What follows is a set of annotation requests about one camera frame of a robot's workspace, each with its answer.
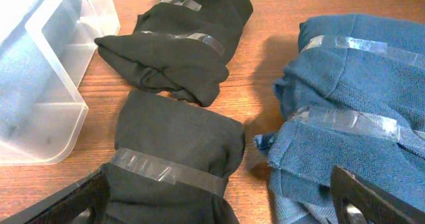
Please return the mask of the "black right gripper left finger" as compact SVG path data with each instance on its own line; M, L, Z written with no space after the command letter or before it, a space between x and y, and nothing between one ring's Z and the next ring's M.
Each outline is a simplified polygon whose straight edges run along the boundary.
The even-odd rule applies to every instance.
M101 170L2 220L5 224L85 223L104 220L110 184Z

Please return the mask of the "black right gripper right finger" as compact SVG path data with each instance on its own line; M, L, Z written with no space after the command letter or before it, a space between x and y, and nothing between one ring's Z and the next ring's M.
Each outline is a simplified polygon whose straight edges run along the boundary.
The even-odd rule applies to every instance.
M342 224L424 222L423 211L339 166L333 167L330 193Z

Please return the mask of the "blue taped garment bundle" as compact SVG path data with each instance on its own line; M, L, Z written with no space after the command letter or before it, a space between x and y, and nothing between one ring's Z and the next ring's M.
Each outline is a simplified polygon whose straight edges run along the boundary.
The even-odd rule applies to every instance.
M335 223L335 166L423 210L424 25L350 14L299 29L299 54L273 85L284 123L254 139L278 221Z

